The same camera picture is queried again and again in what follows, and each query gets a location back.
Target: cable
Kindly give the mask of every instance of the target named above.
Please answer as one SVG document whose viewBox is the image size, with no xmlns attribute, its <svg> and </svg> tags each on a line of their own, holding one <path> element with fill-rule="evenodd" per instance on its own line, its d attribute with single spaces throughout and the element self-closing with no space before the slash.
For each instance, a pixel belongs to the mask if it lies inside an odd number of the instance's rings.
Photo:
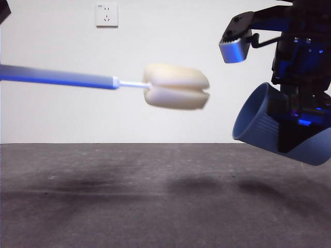
<svg viewBox="0 0 331 248">
<path fill-rule="evenodd" d="M 277 38 L 264 41 L 262 43 L 259 43 L 259 34 L 254 34 L 253 36 L 247 37 L 247 42 L 252 44 L 253 48 L 261 48 L 266 45 L 270 45 L 272 43 L 278 42 L 280 40 L 285 39 L 294 39 L 294 38 L 322 38 L 322 39 L 329 39 L 331 40 L 330 35 L 320 35 L 320 34 L 314 34 L 314 33 L 290 33 L 290 34 L 284 34 L 282 36 L 279 36 Z"/>
</svg>

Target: white wall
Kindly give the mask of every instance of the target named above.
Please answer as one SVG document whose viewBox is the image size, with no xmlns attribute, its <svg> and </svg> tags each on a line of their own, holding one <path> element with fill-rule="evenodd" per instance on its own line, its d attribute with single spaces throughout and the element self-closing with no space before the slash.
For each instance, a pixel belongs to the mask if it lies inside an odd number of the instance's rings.
<svg viewBox="0 0 331 248">
<path fill-rule="evenodd" d="M 1 82 L 3 143 L 228 143 L 250 93 L 269 81 L 275 46 L 224 64 L 218 42 L 239 13 L 274 0 L 118 0 L 119 28 L 94 27 L 96 0 L 8 0 L 2 63 L 139 80 L 146 64 L 194 67 L 210 81 L 202 111 L 144 102 L 139 89 L 108 91 Z M 261 39 L 277 33 L 262 33 Z"/>
</svg>

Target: sponge brush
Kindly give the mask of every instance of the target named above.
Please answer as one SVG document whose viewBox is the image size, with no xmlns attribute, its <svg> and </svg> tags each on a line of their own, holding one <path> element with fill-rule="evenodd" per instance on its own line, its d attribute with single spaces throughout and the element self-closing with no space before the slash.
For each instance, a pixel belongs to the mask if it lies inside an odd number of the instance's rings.
<svg viewBox="0 0 331 248">
<path fill-rule="evenodd" d="M 169 109 L 202 109 L 209 94 L 203 90 L 209 88 L 206 76 L 196 69 L 151 64 L 145 68 L 143 83 L 151 87 L 144 91 L 148 104 Z"/>
</svg>

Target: gray floor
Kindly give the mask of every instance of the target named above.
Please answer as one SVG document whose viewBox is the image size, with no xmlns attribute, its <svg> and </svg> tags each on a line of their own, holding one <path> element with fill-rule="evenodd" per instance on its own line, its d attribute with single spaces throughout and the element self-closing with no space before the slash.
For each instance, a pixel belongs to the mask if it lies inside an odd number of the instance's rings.
<svg viewBox="0 0 331 248">
<path fill-rule="evenodd" d="M 1 149 L 1 247 L 331 247 L 331 163 L 243 144 Z"/>
</svg>

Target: white sponge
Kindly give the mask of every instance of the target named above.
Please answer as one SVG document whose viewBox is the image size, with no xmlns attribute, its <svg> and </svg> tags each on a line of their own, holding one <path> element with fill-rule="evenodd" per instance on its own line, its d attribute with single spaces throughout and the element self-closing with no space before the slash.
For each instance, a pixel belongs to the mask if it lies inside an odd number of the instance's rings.
<svg viewBox="0 0 331 248">
<path fill-rule="evenodd" d="M 203 91 L 209 88 L 208 79 L 191 68 L 151 64 L 145 68 L 143 83 L 151 84 L 144 95 L 146 102 L 153 106 L 202 109 L 209 98 L 209 94 Z"/>
</svg>

